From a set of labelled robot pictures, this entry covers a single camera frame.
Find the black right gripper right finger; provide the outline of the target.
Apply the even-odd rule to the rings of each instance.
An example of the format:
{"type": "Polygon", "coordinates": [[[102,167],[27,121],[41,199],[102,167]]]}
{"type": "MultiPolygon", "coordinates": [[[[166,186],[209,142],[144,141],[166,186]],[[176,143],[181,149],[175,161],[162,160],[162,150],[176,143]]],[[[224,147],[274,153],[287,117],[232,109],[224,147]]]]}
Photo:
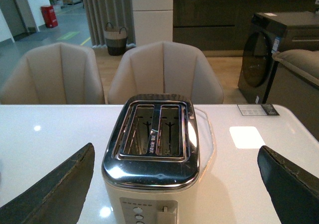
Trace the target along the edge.
{"type": "Polygon", "coordinates": [[[319,179],[263,145],[257,163],[261,178],[283,224],[319,222],[319,179]]]}

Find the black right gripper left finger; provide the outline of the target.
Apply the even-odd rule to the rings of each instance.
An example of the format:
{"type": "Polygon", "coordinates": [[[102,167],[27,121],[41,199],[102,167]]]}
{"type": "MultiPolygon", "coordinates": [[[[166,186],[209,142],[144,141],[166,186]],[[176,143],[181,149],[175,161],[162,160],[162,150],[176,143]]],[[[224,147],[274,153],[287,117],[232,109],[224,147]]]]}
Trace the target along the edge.
{"type": "Polygon", "coordinates": [[[95,149],[87,143],[0,209],[2,224],[75,224],[94,173],[95,149]]]}

